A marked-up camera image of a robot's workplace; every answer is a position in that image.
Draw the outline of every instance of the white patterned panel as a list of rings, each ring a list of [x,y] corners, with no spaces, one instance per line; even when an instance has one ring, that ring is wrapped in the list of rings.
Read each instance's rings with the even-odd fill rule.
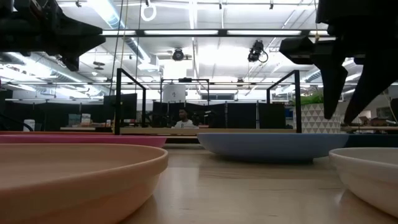
[[[296,112],[294,110],[294,128],[296,124]],[[322,133],[335,134],[340,133],[340,115],[335,113],[330,120],[323,117],[323,104],[302,106],[302,132],[303,133]]]

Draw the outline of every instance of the black metal frame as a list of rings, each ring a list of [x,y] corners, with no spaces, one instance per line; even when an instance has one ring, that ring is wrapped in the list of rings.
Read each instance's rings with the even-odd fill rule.
[[[116,105],[115,105],[115,119],[114,119],[114,134],[120,135],[120,116],[121,116],[121,90],[122,90],[122,73],[131,79],[135,84],[142,88],[142,121],[141,126],[145,127],[146,120],[146,99],[147,99],[147,89],[139,83],[135,78],[128,74],[123,68],[118,68],[116,70]]]
[[[200,81],[206,81],[207,82],[207,105],[210,105],[210,80],[208,78],[197,78],[197,79],[190,79],[191,81],[197,81],[200,83]],[[179,81],[179,79],[173,79],[173,78],[168,78],[168,79],[160,79],[160,103],[163,101],[163,82],[164,81]]]
[[[279,81],[275,82],[272,86],[267,89],[267,104],[271,104],[271,90],[283,82],[288,77],[294,74],[294,85],[295,85],[295,107],[296,107],[296,132],[302,132],[302,124],[301,124],[301,95],[300,95],[300,71],[293,70],[289,72],[289,74],[282,77]]]

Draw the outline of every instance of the desk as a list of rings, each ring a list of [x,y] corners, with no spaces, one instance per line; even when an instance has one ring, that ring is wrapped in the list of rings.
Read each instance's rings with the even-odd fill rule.
[[[121,134],[183,134],[194,136],[198,133],[295,133],[295,129],[232,129],[232,128],[121,128]]]
[[[341,131],[398,131],[398,127],[391,126],[342,126]]]
[[[328,158],[314,164],[232,162],[171,149],[151,197],[121,224],[396,224],[345,190]]]

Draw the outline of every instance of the man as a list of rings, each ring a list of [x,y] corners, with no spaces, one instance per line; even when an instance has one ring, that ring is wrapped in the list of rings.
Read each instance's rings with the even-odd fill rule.
[[[180,109],[178,115],[180,116],[181,121],[177,122],[174,128],[198,128],[198,126],[193,125],[192,121],[188,119],[187,109]]]

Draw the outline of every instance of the bowl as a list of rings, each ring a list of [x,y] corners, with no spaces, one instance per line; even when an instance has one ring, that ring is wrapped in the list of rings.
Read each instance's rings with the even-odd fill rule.
[[[350,191],[398,217],[398,148],[335,149],[330,160]]]
[[[120,222],[166,167],[149,146],[0,144],[0,223]]]
[[[311,161],[344,147],[348,134],[198,133],[200,144],[222,156],[245,161]]]
[[[0,143],[105,143],[163,147],[166,137],[115,135],[0,135]]]

